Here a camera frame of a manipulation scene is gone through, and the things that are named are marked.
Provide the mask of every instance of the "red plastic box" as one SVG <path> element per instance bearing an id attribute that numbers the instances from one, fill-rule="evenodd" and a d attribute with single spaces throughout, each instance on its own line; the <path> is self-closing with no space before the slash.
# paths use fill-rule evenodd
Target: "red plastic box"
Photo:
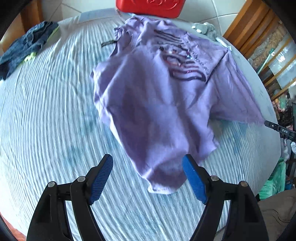
<path id="1" fill-rule="evenodd" d="M 163 18 L 177 18 L 185 0 L 116 0 L 122 12 L 154 15 Z"/>

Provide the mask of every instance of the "red container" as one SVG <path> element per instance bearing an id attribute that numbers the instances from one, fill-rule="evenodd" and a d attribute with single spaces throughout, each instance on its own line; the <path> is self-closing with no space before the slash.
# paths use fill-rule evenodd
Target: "red container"
<path id="1" fill-rule="evenodd" d="M 154 15 L 163 18 L 177 18 L 185 0 L 116 0 L 122 12 Z"/>

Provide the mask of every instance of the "dark blue clothing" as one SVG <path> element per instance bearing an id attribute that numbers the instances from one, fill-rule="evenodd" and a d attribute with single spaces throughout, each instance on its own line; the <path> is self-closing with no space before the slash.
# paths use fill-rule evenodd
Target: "dark blue clothing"
<path id="1" fill-rule="evenodd" d="M 9 77 L 26 56 L 38 52 L 58 26 L 55 22 L 44 21 L 15 40 L 0 57 L 0 80 Z"/>

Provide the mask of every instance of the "clothing tag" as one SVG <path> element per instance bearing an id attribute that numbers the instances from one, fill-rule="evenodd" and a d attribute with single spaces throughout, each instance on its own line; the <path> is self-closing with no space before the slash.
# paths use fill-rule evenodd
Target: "clothing tag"
<path id="1" fill-rule="evenodd" d="M 109 44 L 115 44 L 115 43 L 117 43 L 117 41 L 115 41 L 115 40 L 110 40 L 110 41 L 108 41 L 108 42 L 101 43 L 101 47 L 104 47 L 104 46 L 109 45 Z"/>

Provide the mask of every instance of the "green plastic bag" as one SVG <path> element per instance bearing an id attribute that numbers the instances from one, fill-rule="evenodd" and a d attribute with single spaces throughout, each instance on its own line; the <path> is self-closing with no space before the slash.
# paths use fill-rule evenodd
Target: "green plastic bag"
<path id="1" fill-rule="evenodd" d="M 269 179 L 259 192 L 260 199 L 266 199 L 285 190 L 286 163 L 280 158 Z"/>

